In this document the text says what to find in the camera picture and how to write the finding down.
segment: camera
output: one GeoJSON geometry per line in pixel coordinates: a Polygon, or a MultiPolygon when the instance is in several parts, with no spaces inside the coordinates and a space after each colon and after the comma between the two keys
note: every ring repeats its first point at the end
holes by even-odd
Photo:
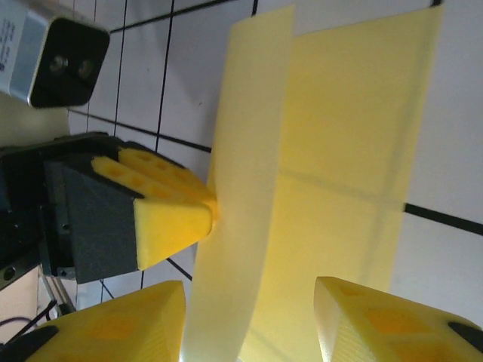
{"type": "Polygon", "coordinates": [[[109,33],[41,0],[0,0],[0,92],[43,109],[92,96],[109,33]]]}

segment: camera lens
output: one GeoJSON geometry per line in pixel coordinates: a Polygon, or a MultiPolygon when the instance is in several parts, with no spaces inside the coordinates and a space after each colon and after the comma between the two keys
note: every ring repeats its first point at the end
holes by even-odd
{"type": "Polygon", "coordinates": [[[50,69],[52,74],[61,75],[64,69],[69,65],[69,61],[61,55],[56,55],[51,61],[50,69]]]}
{"type": "Polygon", "coordinates": [[[94,70],[94,64],[92,60],[84,60],[81,66],[78,68],[78,76],[82,79],[87,79],[92,74],[94,70]]]}

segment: paper sheet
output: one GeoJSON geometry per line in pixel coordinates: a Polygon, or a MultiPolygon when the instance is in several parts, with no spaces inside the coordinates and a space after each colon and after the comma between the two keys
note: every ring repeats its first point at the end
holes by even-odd
{"type": "Polygon", "coordinates": [[[321,360],[315,278],[388,289],[440,14],[293,37],[285,8],[234,28],[221,218],[198,247],[184,361],[235,360],[242,343],[244,362],[321,360]]]}

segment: black grid line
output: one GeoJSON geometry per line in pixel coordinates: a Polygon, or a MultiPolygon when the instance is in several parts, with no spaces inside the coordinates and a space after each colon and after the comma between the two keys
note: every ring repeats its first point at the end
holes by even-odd
{"type": "Polygon", "coordinates": [[[168,14],[159,15],[157,17],[152,17],[152,18],[147,19],[147,20],[138,21],[136,23],[132,23],[132,24],[129,24],[129,25],[124,24],[123,27],[121,27],[121,28],[111,30],[111,34],[114,34],[116,32],[121,32],[123,30],[129,30],[129,29],[137,28],[139,26],[143,26],[143,25],[150,24],[150,23],[156,23],[156,22],[161,21],[161,20],[169,19],[170,17],[177,17],[179,15],[192,13],[193,11],[211,8],[211,7],[216,6],[216,5],[224,4],[226,2],[234,2],[234,1],[237,1],[237,0],[213,0],[211,2],[205,2],[203,4],[190,6],[189,8],[184,8],[184,9],[176,10],[176,11],[174,11],[174,8],[171,7],[171,12],[169,12],[168,14]]]}
{"type": "Polygon", "coordinates": [[[251,16],[252,17],[257,14],[257,10],[258,10],[258,0],[254,0],[254,7],[251,10],[251,16]]]}
{"type": "Polygon", "coordinates": [[[456,229],[464,230],[465,232],[471,232],[473,234],[483,236],[483,224],[479,222],[462,219],[457,216],[448,215],[447,213],[440,213],[439,211],[426,209],[425,207],[413,204],[405,205],[405,213],[438,222],[443,225],[452,226],[456,229]]]}
{"type": "Polygon", "coordinates": [[[75,281],[75,310],[78,311],[78,284],[75,281]]]}
{"type": "Polygon", "coordinates": [[[100,282],[100,302],[99,303],[102,303],[104,299],[104,286],[103,286],[104,280],[101,279],[99,282],[100,282]]]}
{"type": "Polygon", "coordinates": [[[436,6],[439,6],[443,3],[443,0],[432,0],[431,5],[429,6],[430,8],[434,8],[436,6]]]}
{"type": "Polygon", "coordinates": [[[175,262],[174,260],[172,260],[172,258],[167,258],[166,259],[173,267],[175,267],[182,275],[184,275],[185,277],[187,277],[189,279],[189,281],[192,281],[193,280],[193,276],[187,272],[186,270],[184,270],[184,268],[182,268],[177,262],[175,262]]]}
{"type": "MultiPolygon", "coordinates": [[[[102,285],[103,290],[105,289],[105,290],[106,290],[106,292],[107,292],[107,293],[109,294],[109,296],[111,297],[111,299],[114,299],[113,294],[111,293],[111,291],[109,290],[109,288],[108,288],[108,287],[106,287],[106,285],[104,284],[104,280],[103,280],[103,279],[101,279],[99,282],[100,282],[100,284],[102,285]]],[[[101,299],[100,299],[100,301],[102,302],[102,301],[103,301],[103,300],[102,300],[103,291],[101,291],[101,292],[100,292],[100,295],[101,295],[101,299]]]]}
{"type": "MultiPolygon", "coordinates": [[[[169,46],[171,43],[171,34],[173,32],[173,12],[174,12],[174,0],[171,0],[171,11],[169,18],[169,29],[168,29],[168,40],[166,42],[166,53],[165,53],[165,68],[163,69],[163,83],[161,87],[161,99],[159,100],[159,114],[158,114],[158,131],[159,134],[161,130],[161,118],[163,110],[163,101],[165,100],[165,89],[166,89],[166,73],[168,72],[168,57],[169,57],[169,46]]],[[[155,150],[158,151],[159,137],[156,137],[156,147],[155,150]]],[[[141,273],[141,288],[144,288],[144,271],[141,273]]]]}
{"type": "MultiPolygon", "coordinates": [[[[96,22],[96,13],[97,13],[97,0],[94,2],[94,22],[96,22]]],[[[89,113],[91,113],[91,101],[88,102],[88,119],[85,122],[85,131],[89,130],[89,113]]]]}
{"type": "MultiPolygon", "coordinates": [[[[77,109],[71,109],[70,112],[76,113],[78,115],[88,115],[87,113],[85,113],[83,111],[79,111],[77,109]]],[[[156,133],[156,132],[153,132],[151,130],[145,130],[143,128],[132,126],[130,124],[126,124],[126,123],[123,123],[123,122],[119,122],[119,121],[115,122],[111,119],[100,117],[99,115],[89,115],[89,117],[97,119],[98,121],[109,123],[109,124],[117,124],[120,127],[124,127],[124,128],[129,129],[129,130],[135,130],[136,132],[144,133],[144,134],[147,134],[149,136],[159,137],[162,140],[167,140],[167,141],[171,141],[173,143],[178,143],[180,145],[187,146],[187,147],[190,147],[192,149],[197,149],[199,151],[211,153],[211,147],[203,146],[203,145],[200,145],[198,143],[193,143],[193,142],[182,140],[182,139],[179,139],[179,138],[176,138],[176,137],[171,137],[171,136],[168,136],[168,135],[162,134],[162,133],[156,133]]]]}
{"type": "MultiPolygon", "coordinates": [[[[122,24],[126,25],[126,14],[128,13],[128,0],[124,1],[124,19],[122,24]]],[[[121,92],[121,73],[122,73],[122,56],[124,55],[124,39],[125,39],[125,31],[122,30],[122,39],[121,39],[121,58],[119,59],[119,74],[118,74],[118,91],[115,97],[115,115],[114,115],[114,136],[116,132],[116,128],[118,125],[118,113],[119,113],[119,93],[121,92]]]]}
{"type": "MultiPolygon", "coordinates": [[[[72,2],[72,16],[74,17],[74,14],[75,14],[75,0],[72,2]]],[[[67,109],[67,119],[69,119],[69,115],[70,115],[70,109],[67,109]]]]}

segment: wire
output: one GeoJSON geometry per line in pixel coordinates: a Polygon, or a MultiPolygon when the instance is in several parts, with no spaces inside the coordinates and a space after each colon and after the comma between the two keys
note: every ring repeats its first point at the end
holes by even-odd
{"type": "Polygon", "coordinates": [[[12,318],[5,319],[4,321],[1,321],[0,327],[3,327],[5,324],[10,324],[10,323],[13,323],[13,322],[30,323],[30,322],[32,322],[32,320],[30,318],[27,318],[27,317],[12,317],[12,318]]]}
{"type": "Polygon", "coordinates": [[[45,317],[49,311],[52,310],[53,307],[55,307],[57,305],[57,301],[53,300],[51,301],[50,303],[48,303],[47,307],[41,311],[40,313],[37,314],[37,317],[33,318],[24,328],[22,328],[21,330],[19,330],[19,332],[13,336],[8,342],[8,343],[12,343],[15,339],[17,339],[18,337],[22,336],[25,332],[27,332],[30,328],[34,327],[37,322],[39,322],[43,317],[45,317]]]}

